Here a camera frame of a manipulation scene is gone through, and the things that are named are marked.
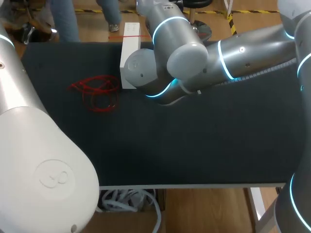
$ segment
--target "jeans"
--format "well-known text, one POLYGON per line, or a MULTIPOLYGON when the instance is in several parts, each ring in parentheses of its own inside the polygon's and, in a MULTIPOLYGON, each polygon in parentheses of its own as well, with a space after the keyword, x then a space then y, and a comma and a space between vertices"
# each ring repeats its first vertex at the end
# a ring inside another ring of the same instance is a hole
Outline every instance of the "jeans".
MULTIPOLYGON (((120 24, 118 0, 96 0, 103 9, 108 24, 120 24)), ((79 42, 79 29, 72 0, 48 0, 54 18, 55 28, 61 42, 79 42)))

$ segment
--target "white table frame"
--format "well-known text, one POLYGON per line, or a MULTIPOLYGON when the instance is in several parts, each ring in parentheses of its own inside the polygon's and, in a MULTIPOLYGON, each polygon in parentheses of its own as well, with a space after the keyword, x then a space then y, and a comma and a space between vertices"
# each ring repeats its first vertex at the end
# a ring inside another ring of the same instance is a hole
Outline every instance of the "white table frame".
POLYGON ((232 4, 233 4, 233 0, 229 0, 230 2, 228 3, 227 0, 224 0, 225 2, 225 7, 226 7, 226 10, 227 10, 227 17, 229 17, 229 15, 231 14, 231 11, 232 11, 232 4))

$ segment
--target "gray robot arm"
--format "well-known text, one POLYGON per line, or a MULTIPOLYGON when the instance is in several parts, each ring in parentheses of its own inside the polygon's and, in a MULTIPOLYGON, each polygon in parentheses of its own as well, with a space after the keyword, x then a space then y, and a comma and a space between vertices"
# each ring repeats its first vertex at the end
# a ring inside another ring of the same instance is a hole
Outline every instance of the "gray robot arm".
POLYGON ((159 3, 148 12, 146 20, 154 51, 139 50, 133 53, 125 67, 128 68, 129 83, 153 101, 168 105, 210 85, 243 81, 246 75, 269 72, 271 67, 296 59, 297 78, 301 83, 307 113, 308 138, 299 169, 276 201, 275 217, 282 233, 310 233, 311 1, 279 0, 278 7, 283 25, 234 35, 209 45, 206 47, 206 62, 200 56, 203 51, 198 56, 196 53, 176 52, 180 57, 170 57, 180 46, 191 45, 194 41, 199 43, 198 36, 181 19, 183 16, 175 10, 177 7, 174 4, 159 3), (155 25, 162 26, 154 30, 155 25), (170 59, 176 60, 174 66, 169 68, 170 59), (196 62, 195 72, 192 68, 196 62))
POLYGON ((129 83, 160 104, 210 85, 295 58, 295 42, 282 25, 259 29, 211 44, 200 41, 178 7, 159 3, 146 17, 154 50, 138 50, 126 61, 129 83))

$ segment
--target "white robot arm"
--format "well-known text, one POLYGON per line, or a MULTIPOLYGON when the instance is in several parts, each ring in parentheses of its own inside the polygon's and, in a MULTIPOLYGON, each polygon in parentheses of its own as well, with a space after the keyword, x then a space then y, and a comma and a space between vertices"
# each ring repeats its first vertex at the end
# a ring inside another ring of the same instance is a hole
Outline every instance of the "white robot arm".
POLYGON ((1 25, 0 48, 0 232, 78 233, 98 203, 96 171, 47 114, 1 25))

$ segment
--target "circular logo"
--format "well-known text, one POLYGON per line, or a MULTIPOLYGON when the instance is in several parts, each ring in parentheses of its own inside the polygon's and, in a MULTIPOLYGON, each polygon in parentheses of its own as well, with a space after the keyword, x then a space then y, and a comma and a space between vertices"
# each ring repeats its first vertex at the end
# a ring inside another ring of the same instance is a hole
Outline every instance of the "circular logo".
POLYGON ((75 179, 72 169, 63 161, 46 160, 35 170, 35 184, 46 198, 61 200, 71 195, 75 179))

